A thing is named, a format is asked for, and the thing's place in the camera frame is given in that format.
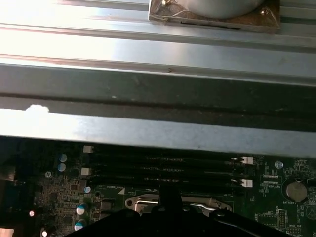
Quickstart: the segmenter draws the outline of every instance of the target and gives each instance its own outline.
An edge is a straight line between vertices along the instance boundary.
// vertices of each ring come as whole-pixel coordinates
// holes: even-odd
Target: green circuit board
[[[20,146],[20,153],[27,154],[23,158],[33,162],[29,182],[40,187],[34,188],[34,203],[49,210],[42,218],[57,227],[55,236],[73,232],[79,220],[93,223],[126,208],[128,198],[157,193],[156,189],[109,184],[99,184],[85,192],[88,176],[82,175],[81,169],[95,151],[101,150],[106,151],[107,146],[33,140]],[[62,154],[67,155],[66,169],[59,172],[58,158]],[[316,237],[316,160],[252,154],[247,157],[252,158],[245,165],[252,184],[244,195],[213,195],[211,190],[194,195],[215,198],[231,206],[233,212],[292,236]],[[52,177],[45,176],[48,171]],[[87,203],[89,209],[79,216],[76,208],[81,203]]]

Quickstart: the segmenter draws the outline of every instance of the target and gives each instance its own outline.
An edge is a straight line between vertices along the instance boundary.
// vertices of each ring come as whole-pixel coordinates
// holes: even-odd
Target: metal screw
[[[219,212],[216,213],[216,215],[217,215],[217,216],[220,216],[220,217],[223,217],[223,216],[225,216],[225,213],[222,212],[222,211],[219,211]]]
[[[170,3],[171,3],[171,0],[162,0],[163,6],[168,6],[168,5],[170,5]]]
[[[50,171],[45,173],[45,178],[51,178],[52,176],[53,174]]]
[[[261,9],[260,14],[263,15],[263,16],[266,16],[266,15],[269,14],[269,12],[270,12],[269,9],[264,7],[264,8]]]
[[[190,210],[190,207],[184,206],[184,207],[183,207],[183,210],[184,210],[184,211],[189,211],[189,210]]]
[[[282,169],[284,167],[284,164],[281,161],[276,161],[275,162],[275,167],[277,169]]]

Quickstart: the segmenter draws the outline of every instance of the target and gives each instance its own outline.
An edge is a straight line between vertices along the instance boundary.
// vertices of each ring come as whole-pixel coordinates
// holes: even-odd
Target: electrolytic capacitor
[[[88,194],[89,192],[91,192],[91,187],[90,186],[87,186],[83,189],[83,191]]]
[[[78,220],[77,223],[75,223],[74,229],[75,231],[78,231],[85,227],[87,225],[87,222],[84,219]]]
[[[57,169],[58,169],[59,172],[64,172],[66,170],[66,165],[64,163],[60,163],[57,166]]]
[[[68,159],[67,155],[66,154],[61,154],[60,157],[59,157],[59,161],[60,162],[66,162]]]
[[[76,213],[78,215],[83,215],[87,210],[88,210],[88,205],[86,203],[82,203],[76,208]]]

